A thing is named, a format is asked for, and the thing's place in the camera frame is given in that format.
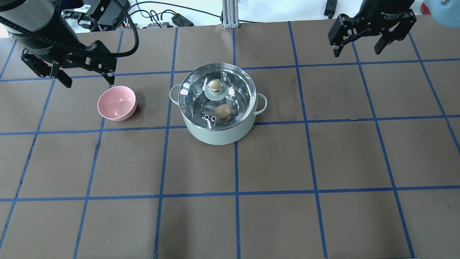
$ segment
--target tiled table surface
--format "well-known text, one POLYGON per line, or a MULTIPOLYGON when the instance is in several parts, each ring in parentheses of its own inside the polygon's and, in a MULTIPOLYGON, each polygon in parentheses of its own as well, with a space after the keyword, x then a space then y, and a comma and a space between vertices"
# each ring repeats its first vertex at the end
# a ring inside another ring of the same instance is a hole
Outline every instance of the tiled table surface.
POLYGON ((117 66, 138 97, 122 122, 97 112, 102 77, 68 70, 66 89, 1 39, 0 258, 458 258, 460 31, 418 17, 381 55, 363 38, 334 58, 331 24, 141 30, 117 66), (226 146, 168 101, 213 62, 269 100, 226 146))

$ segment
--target power adapter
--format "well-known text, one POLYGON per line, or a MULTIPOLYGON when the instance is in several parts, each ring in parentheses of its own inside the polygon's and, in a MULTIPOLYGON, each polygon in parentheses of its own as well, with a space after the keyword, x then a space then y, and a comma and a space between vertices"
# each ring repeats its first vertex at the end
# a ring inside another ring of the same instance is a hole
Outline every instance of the power adapter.
POLYGON ((187 27, 187 26, 193 26, 193 22, 189 21, 187 18, 185 18, 182 14, 176 13, 171 20, 173 21, 177 27, 187 27))

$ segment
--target glass lid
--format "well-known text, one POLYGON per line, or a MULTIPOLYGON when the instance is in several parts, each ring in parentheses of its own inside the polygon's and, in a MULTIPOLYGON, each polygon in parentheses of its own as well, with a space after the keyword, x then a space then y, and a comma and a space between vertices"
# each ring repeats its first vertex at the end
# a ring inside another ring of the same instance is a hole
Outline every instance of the glass lid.
POLYGON ((241 123, 252 112, 256 89, 241 68, 215 63, 191 72, 179 90, 182 113, 206 130, 225 130, 241 123))

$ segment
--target metal bracket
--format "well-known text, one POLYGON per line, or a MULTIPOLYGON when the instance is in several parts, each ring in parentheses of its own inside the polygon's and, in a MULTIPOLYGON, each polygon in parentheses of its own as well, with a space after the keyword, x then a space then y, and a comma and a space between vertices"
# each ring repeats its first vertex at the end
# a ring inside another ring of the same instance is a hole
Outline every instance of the metal bracket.
POLYGON ((238 0, 222 0, 222 17, 224 28, 239 28, 238 0))

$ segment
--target pink bowl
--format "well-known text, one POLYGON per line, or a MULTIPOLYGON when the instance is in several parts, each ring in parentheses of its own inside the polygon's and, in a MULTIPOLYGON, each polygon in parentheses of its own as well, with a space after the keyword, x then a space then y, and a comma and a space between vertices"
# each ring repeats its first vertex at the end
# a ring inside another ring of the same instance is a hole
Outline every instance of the pink bowl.
POLYGON ((98 101, 98 111, 106 119, 121 121, 129 118, 137 105, 136 95, 131 88, 115 86, 101 95, 98 101))

